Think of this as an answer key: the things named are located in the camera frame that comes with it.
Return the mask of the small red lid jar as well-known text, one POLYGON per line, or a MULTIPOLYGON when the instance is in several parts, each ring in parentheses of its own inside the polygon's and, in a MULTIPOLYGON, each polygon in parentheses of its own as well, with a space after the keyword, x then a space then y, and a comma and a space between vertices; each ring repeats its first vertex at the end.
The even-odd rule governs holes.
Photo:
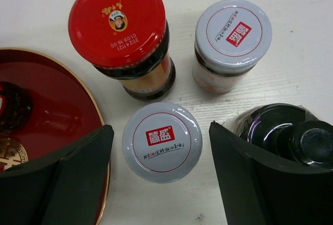
POLYGON ((1 135, 24 126, 32 109, 32 97, 25 89, 10 82, 1 82, 1 135))

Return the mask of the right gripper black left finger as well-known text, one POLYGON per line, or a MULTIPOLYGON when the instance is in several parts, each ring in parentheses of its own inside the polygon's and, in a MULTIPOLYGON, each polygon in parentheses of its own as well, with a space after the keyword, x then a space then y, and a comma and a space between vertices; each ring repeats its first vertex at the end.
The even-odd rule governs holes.
POLYGON ((96 224, 113 137, 104 125, 1 172, 1 224, 96 224))

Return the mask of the small white lid jar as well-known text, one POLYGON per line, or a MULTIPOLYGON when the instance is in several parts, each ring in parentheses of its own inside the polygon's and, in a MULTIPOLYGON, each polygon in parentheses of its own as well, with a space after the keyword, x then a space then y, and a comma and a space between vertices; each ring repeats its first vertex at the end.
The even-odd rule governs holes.
POLYGON ((169 183, 188 175, 202 152, 202 132, 184 107, 155 102, 139 109, 122 136, 125 159, 141 178, 169 183))

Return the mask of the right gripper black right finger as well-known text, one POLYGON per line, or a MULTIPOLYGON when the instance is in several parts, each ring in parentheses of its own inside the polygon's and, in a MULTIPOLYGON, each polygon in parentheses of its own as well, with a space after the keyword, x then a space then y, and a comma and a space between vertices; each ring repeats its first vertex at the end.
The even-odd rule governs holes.
POLYGON ((332 224, 332 171, 250 144, 217 122, 211 150, 228 224, 332 224))

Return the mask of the red lid sauce jar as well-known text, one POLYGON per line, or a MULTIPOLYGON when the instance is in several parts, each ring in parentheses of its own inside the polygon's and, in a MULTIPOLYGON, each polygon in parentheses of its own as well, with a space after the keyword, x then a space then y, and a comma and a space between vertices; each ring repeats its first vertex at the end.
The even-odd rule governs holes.
POLYGON ((76 0, 68 20, 75 50, 140 101, 172 89, 170 30, 162 0, 76 0))

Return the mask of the white bottle black cap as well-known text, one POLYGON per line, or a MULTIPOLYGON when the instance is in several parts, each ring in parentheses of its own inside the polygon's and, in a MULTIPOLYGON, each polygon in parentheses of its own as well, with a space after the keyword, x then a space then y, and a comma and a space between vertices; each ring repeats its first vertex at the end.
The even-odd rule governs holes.
POLYGON ((226 120, 223 126, 279 157, 332 169, 332 125, 301 105, 261 105, 226 120))

